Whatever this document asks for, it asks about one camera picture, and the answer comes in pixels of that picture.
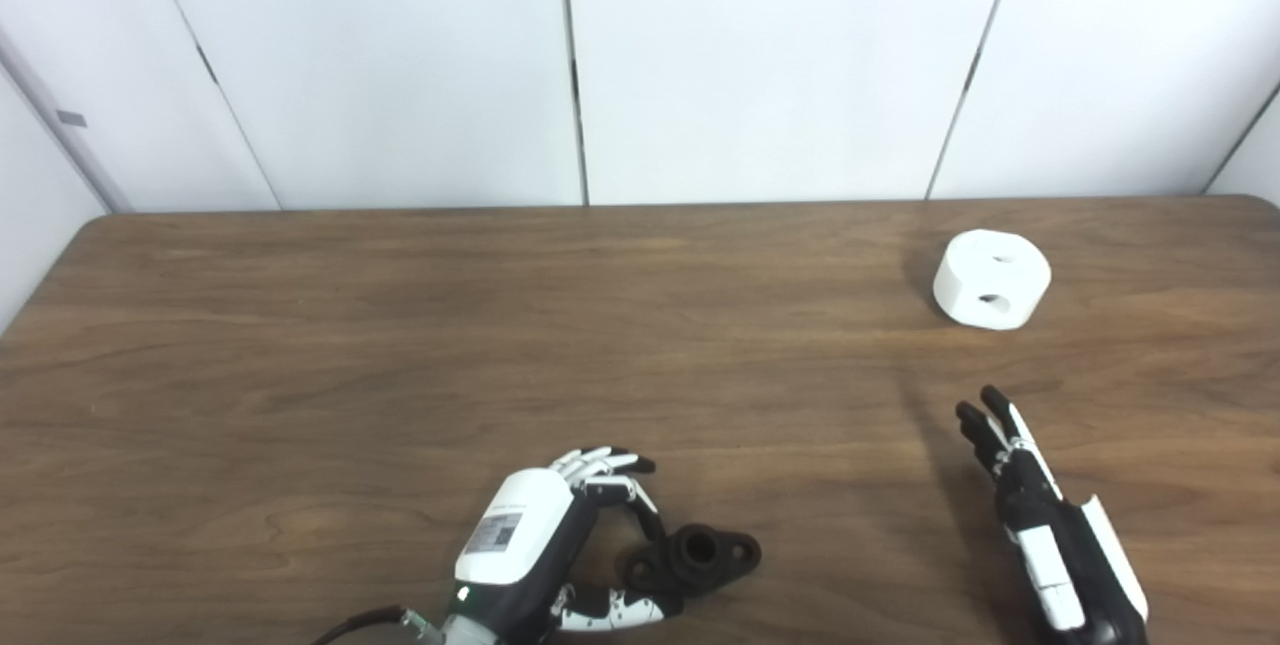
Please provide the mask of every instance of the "hole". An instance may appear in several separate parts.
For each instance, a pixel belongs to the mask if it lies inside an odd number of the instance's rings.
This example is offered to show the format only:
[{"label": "hole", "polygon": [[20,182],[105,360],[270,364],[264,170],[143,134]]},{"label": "hole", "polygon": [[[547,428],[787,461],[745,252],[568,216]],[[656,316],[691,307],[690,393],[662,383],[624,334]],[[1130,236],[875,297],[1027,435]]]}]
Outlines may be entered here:
[{"label": "hole", "polygon": [[996,312],[998,314],[1009,312],[1009,298],[1004,296],[979,296],[978,299],[982,299],[982,302],[996,308]]},{"label": "hole", "polygon": [[685,555],[690,561],[707,564],[716,559],[716,539],[705,532],[695,532],[685,540]]}]

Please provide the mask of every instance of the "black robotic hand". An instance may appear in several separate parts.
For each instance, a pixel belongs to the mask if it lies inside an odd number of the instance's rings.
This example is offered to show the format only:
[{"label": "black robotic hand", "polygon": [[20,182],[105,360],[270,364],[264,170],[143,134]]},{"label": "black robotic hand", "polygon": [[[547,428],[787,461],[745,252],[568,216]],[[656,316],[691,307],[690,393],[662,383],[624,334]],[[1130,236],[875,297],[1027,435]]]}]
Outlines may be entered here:
[{"label": "black robotic hand", "polygon": [[652,461],[604,447],[508,476],[458,555],[445,641],[535,645],[557,630],[617,630],[678,614],[680,596],[567,581],[602,507],[626,506],[650,541],[664,536],[658,508],[631,477],[653,471]]},{"label": "black robotic hand", "polygon": [[1018,408],[1001,390],[956,404],[960,431],[996,481],[996,514],[1021,552],[1041,608],[1062,645],[1146,645],[1147,598],[1097,497],[1062,499]]}]

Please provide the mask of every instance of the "black plastic part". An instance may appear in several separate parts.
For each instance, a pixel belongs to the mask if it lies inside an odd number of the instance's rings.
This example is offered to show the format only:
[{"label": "black plastic part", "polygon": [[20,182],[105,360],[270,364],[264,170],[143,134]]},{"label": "black plastic part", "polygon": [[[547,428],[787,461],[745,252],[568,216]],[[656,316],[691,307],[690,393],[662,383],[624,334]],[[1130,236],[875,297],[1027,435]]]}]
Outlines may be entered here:
[{"label": "black plastic part", "polygon": [[641,593],[691,598],[718,590],[760,564],[760,544],[742,532],[686,525],[623,561],[623,581]]}]

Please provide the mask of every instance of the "robotic hand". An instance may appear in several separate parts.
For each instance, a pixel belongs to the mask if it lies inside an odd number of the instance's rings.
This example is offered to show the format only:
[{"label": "robotic hand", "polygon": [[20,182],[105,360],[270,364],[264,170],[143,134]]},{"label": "robotic hand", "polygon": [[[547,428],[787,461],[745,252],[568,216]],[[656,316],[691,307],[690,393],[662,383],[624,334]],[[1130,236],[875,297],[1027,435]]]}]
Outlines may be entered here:
[{"label": "robotic hand", "polygon": [[1147,598],[1097,497],[1062,499],[1018,408],[988,385],[956,404],[960,431],[996,481],[996,514],[1061,645],[1146,645]]},{"label": "robotic hand", "polygon": [[454,566],[448,645],[536,645],[557,630],[607,631],[669,618],[678,595],[568,584],[599,508],[626,506],[650,541],[658,508],[631,474],[654,463],[618,448],[570,450],[503,481]]}]

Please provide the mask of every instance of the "black cable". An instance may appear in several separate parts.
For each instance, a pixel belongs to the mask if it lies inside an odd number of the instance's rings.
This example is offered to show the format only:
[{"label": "black cable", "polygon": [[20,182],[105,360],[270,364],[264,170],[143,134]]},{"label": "black cable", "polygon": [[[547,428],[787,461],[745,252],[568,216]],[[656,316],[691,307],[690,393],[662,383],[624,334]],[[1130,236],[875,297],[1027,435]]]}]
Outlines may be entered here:
[{"label": "black cable", "polygon": [[320,639],[311,645],[328,645],[348,632],[362,630],[374,625],[401,625],[404,622],[404,617],[408,612],[408,609],[402,608],[401,605],[389,605],[388,608],[378,608],[375,610],[369,610],[367,613],[352,616],[329,632],[321,635]]}]

